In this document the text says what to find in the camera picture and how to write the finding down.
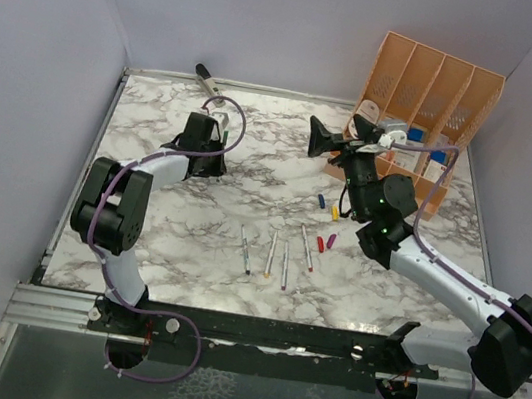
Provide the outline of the yellow pen cap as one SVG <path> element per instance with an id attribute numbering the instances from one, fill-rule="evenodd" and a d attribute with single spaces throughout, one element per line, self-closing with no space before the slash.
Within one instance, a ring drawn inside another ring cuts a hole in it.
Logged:
<path id="1" fill-rule="evenodd" d="M 339 220 L 339 215 L 340 215 L 338 207 L 333 206 L 331 208 L 331 212 L 332 212 L 332 214 L 331 214 L 332 219 L 335 220 L 335 221 L 338 221 Z"/>

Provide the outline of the green pen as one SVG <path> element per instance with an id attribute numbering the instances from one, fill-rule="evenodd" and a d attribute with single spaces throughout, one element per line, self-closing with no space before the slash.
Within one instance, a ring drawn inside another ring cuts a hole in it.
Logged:
<path id="1" fill-rule="evenodd" d="M 224 130 L 224 133 L 222 135 L 222 142 L 221 142 L 221 145 L 223 146 L 222 148 L 223 153 L 225 153 L 227 149 L 228 136 L 229 136 L 229 131 L 226 129 Z"/>

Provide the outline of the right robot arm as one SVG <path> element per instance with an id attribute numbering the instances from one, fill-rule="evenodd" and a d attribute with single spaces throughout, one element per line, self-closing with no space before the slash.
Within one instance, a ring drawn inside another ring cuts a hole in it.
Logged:
<path id="1" fill-rule="evenodd" d="M 433 248 L 409 216 L 420 218 L 409 175 L 378 175 L 377 156 L 410 151 L 406 125 L 374 124 L 354 116 L 356 136 L 331 133 L 317 117 L 310 119 L 308 154 L 330 154 L 330 165 L 344 172 L 350 218 L 361 224 L 359 246 L 366 257 L 413 281 L 448 308 L 467 332 L 441 331 L 422 325 L 383 347 L 383 363 L 393 373 L 419 365 L 470 372 L 487 390 L 510 397 L 532 383 L 532 297 L 518 298 L 477 280 Z"/>

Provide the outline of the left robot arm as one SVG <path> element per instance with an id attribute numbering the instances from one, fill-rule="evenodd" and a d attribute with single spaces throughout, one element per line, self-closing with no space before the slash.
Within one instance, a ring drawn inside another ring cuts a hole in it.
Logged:
<path id="1" fill-rule="evenodd" d="M 228 118 L 191 113 L 184 130 L 140 161 L 99 157 L 91 165 L 70 215 L 70 227 L 93 245 L 107 283 L 105 296 L 117 303 L 112 320 L 129 335 L 145 327 L 148 287 L 138 272 L 134 246 L 144 229 L 152 192 L 192 177 L 226 173 Z"/>

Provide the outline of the blue pen cap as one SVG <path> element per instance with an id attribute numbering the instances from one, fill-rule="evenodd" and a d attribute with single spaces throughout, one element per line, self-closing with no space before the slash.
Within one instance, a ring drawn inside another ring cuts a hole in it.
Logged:
<path id="1" fill-rule="evenodd" d="M 325 199 L 324 199 L 324 196 L 322 194 L 318 194 L 318 203 L 319 203 L 320 208 L 324 209 L 326 207 Z"/>

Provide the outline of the blue pen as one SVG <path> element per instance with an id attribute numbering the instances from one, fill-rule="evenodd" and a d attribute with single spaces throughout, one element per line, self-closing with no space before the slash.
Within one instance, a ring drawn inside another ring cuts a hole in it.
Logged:
<path id="1" fill-rule="evenodd" d="M 251 269 L 251 263 L 250 263 L 250 254 L 249 254 L 249 243 L 248 243 L 248 238 L 247 238 L 247 235 L 246 235 L 246 230 L 245 230 L 245 226 L 242 225 L 241 226 L 241 242 L 242 242 L 242 256 L 243 256 L 243 262 L 244 262 L 244 273 L 247 275 L 247 276 L 251 276 L 251 272 L 252 272 L 252 269 Z"/>

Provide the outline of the yellow pen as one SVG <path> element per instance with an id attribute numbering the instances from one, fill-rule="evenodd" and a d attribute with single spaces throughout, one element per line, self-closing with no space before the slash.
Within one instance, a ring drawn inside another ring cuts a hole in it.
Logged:
<path id="1" fill-rule="evenodd" d="M 265 266 L 265 270 L 263 273 L 263 276 L 266 279 L 270 278 L 271 267 L 272 267 L 272 262 L 274 261 L 275 248 L 276 248 L 276 242 L 278 240 L 278 236 L 279 236 L 278 230 L 276 229 L 274 230 L 274 233 L 272 235 L 272 241 L 270 241 L 270 248 L 267 254 L 266 266 Z"/>

